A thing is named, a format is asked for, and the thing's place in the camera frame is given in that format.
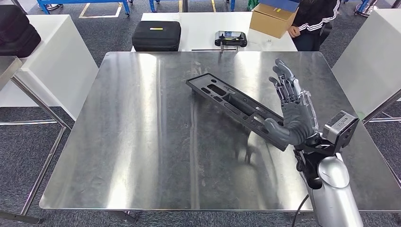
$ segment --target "black cable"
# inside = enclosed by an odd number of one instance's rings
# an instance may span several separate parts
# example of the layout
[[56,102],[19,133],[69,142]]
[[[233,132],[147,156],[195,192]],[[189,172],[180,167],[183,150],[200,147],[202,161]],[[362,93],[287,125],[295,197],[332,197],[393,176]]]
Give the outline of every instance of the black cable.
[[298,207],[298,210],[295,213],[294,219],[292,220],[292,225],[291,227],[295,226],[295,220],[296,220],[296,216],[298,215],[299,211],[301,210],[302,206],[304,205],[304,203],[306,202],[306,200],[309,198],[309,194],[307,194],[304,198],[304,200],[302,200],[301,204]]

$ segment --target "stainless steel table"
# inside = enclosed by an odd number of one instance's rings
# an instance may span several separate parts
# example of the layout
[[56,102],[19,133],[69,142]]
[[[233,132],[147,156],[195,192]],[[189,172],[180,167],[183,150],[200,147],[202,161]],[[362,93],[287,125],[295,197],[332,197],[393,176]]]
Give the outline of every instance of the stainless steel table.
[[[279,151],[185,85],[210,72],[281,114],[268,81],[276,58],[312,93],[321,128],[340,110],[355,114],[319,52],[110,52],[40,207],[296,210],[307,192],[292,147]],[[343,157],[360,210],[401,210],[363,124]]]
[[8,220],[16,220],[31,224],[41,223],[43,220],[36,217],[27,216],[28,210],[32,204],[32,201],[39,189],[40,184],[44,178],[44,174],[46,173],[49,164],[54,156],[54,153],[60,143],[60,140],[63,136],[63,133],[66,129],[71,130],[71,128],[59,117],[57,116],[49,106],[40,99],[29,87],[25,85],[25,83],[18,77],[16,74],[18,70],[21,68],[22,62],[19,58],[15,56],[0,56],[0,90],[4,88],[4,86],[12,81],[19,89],[21,89],[26,95],[28,95],[38,106],[40,106],[46,113],[48,113],[52,119],[51,120],[38,120],[38,121],[23,121],[23,122],[0,122],[0,125],[27,125],[27,124],[48,124],[48,123],[59,123],[61,126],[61,130],[56,138],[56,141],[53,144],[53,147],[50,149],[49,155],[47,156],[44,165],[37,177],[34,185],[32,186],[32,190],[26,199],[26,202],[20,212],[20,214],[14,214],[7,211],[0,210],[0,218],[8,219]]

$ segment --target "gray carpet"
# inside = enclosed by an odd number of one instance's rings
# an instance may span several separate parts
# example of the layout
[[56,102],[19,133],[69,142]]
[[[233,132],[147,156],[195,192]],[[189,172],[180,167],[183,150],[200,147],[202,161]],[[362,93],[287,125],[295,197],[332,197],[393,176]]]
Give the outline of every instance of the gray carpet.
[[[350,1],[341,5],[334,29],[321,47],[321,51],[332,66],[347,47],[353,36],[365,21],[364,17],[353,15],[353,8],[359,1]],[[245,11],[247,1],[237,0],[236,11]],[[156,4],[159,13],[178,12],[177,1],[162,1]],[[381,8],[390,6],[381,1]],[[96,63],[100,65],[105,53],[109,51],[129,51],[131,35],[140,21],[142,13],[150,12],[148,1],[135,0],[131,6],[131,16],[126,17],[122,10],[118,18],[78,19],[84,4],[64,5],[63,8],[52,11],[53,14],[70,14],[78,31],[83,37]],[[91,4],[85,16],[111,15],[115,13],[117,3]],[[192,12],[211,12],[210,1],[190,1],[189,10]],[[216,1],[216,10],[229,11],[225,0]],[[42,14],[34,7],[30,14]],[[400,116],[401,102],[388,108],[385,112],[391,116]],[[74,122],[60,108],[55,111],[69,125]],[[0,108],[0,121],[48,119],[39,108]],[[397,122],[369,123],[366,125],[377,147],[382,152],[390,166],[398,176],[401,176],[400,139],[401,127]],[[59,127],[56,124],[37,126],[0,126],[0,209],[19,212],[24,199],[29,194],[30,187],[39,174],[40,168],[47,157]],[[63,144],[68,134],[64,135],[61,145],[50,165],[44,182],[29,211],[31,216],[46,219],[43,226],[134,226],[103,211],[67,211],[42,210],[38,203],[44,188],[60,156]],[[135,226],[252,226],[252,227],[288,227],[293,213],[275,212],[136,212],[138,222]],[[396,227],[401,226],[401,217],[397,213],[363,213],[362,218],[366,227]],[[1,227],[25,227],[29,224],[0,219]],[[316,226],[311,213],[298,216],[296,226]]]

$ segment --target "cardboard box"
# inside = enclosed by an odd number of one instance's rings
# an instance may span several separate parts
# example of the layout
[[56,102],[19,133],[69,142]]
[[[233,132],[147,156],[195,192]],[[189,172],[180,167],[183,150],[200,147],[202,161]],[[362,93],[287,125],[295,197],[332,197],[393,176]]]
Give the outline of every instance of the cardboard box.
[[298,9],[300,0],[259,0],[259,2],[294,13]]
[[252,12],[250,29],[281,38],[291,27],[296,12],[288,12],[264,4],[257,5]]

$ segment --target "person's hand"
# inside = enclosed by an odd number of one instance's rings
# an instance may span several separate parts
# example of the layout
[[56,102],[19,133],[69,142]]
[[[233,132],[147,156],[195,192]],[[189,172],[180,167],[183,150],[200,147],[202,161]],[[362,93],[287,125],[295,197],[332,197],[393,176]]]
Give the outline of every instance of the person's hand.
[[279,79],[269,77],[269,80],[281,100],[284,122],[279,124],[268,118],[264,122],[265,128],[271,136],[285,143],[300,145],[318,130],[309,92],[301,89],[298,79],[282,60],[276,59],[273,71]]
[[289,36],[290,36],[291,38],[295,38],[295,37],[301,35],[301,32],[299,31],[298,27],[295,27],[295,26],[291,26],[291,27],[289,28],[289,30],[288,30],[288,33],[289,33]]

